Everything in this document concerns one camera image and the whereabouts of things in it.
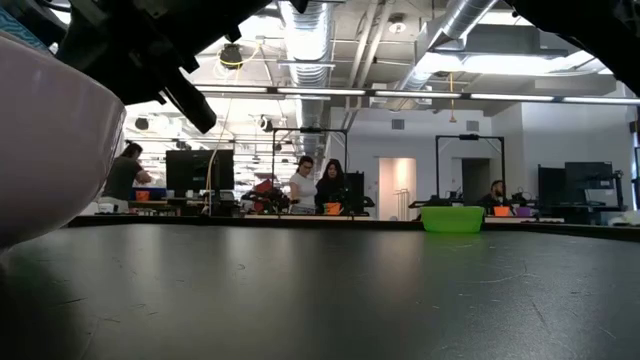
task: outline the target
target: ceiling duct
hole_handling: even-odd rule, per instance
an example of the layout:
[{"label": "ceiling duct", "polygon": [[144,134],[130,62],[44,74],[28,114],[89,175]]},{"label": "ceiling duct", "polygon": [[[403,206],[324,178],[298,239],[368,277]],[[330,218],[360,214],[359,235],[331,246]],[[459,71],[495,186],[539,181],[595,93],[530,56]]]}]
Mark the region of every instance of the ceiling duct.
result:
[{"label": "ceiling duct", "polygon": [[[396,85],[396,90],[421,90],[433,75],[434,61],[438,54],[432,52],[436,47],[452,50],[464,50],[466,36],[478,24],[482,17],[498,0],[450,0],[445,14],[430,24],[425,24],[416,42],[415,66],[405,78]],[[389,100],[386,108],[415,108],[413,100]]]},{"label": "ceiling duct", "polygon": [[[304,14],[300,14],[290,3],[281,2],[280,12],[286,24],[285,43],[289,60],[302,60],[304,65],[291,65],[291,79],[295,86],[322,88],[327,86],[329,68],[313,62],[330,60],[330,35],[332,4],[309,2]],[[319,100],[296,100],[296,119],[300,127],[318,127],[322,120],[323,102]],[[306,154],[316,152],[316,141],[303,139]]]}]

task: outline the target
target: woman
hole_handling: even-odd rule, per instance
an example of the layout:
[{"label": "woman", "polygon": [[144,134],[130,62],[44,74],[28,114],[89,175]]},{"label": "woman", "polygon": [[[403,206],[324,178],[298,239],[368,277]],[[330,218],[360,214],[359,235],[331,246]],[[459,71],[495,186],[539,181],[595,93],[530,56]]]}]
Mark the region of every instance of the woman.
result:
[{"label": "woman", "polygon": [[129,143],[122,154],[113,160],[99,204],[113,204],[114,207],[118,207],[116,212],[129,212],[128,201],[133,180],[141,184],[150,183],[152,180],[151,176],[138,164],[140,154],[142,154],[142,147]]},{"label": "woman", "polygon": [[291,187],[291,200],[293,206],[289,211],[291,214],[315,214],[316,213],[316,187],[313,183],[313,159],[303,156],[298,161],[298,170],[289,180]]},{"label": "woman", "polygon": [[316,195],[316,208],[318,213],[324,214],[324,205],[330,202],[336,202],[336,197],[345,189],[344,172],[340,161],[331,159],[327,163],[322,179],[316,185],[318,194]]}]

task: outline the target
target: green bowl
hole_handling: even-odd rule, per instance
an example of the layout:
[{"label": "green bowl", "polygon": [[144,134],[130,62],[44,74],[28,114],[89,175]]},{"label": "green bowl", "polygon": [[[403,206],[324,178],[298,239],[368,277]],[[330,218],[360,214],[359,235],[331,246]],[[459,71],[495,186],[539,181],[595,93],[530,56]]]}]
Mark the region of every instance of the green bowl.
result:
[{"label": "green bowl", "polygon": [[484,217],[479,206],[430,206],[421,211],[424,229],[435,233],[477,233]]}]

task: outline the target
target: white shirt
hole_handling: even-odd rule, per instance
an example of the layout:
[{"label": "white shirt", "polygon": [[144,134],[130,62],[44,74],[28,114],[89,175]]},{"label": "white shirt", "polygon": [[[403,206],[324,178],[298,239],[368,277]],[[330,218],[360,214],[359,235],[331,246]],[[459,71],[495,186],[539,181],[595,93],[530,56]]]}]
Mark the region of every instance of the white shirt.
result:
[{"label": "white shirt", "polygon": [[309,174],[309,177],[304,177],[295,173],[291,177],[291,180],[289,180],[290,183],[298,185],[298,200],[300,200],[298,205],[300,206],[311,208],[316,207],[315,196],[318,190],[316,189],[312,176],[313,175]]}]

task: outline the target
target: doorway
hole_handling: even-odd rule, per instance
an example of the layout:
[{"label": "doorway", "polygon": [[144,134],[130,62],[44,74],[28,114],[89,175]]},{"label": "doorway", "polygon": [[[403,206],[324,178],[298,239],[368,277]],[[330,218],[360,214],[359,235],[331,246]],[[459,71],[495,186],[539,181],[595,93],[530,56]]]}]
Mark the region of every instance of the doorway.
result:
[{"label": "doorway", "polygon": [[378,220],[411,221],[415,210],[408,206],[416,200],[416,159],[379,159]]},{"label": "doorway", "polygon": [[475,205],[488,194],[491,181],[489,159],[462,159],[462,189],[466,206]]}]

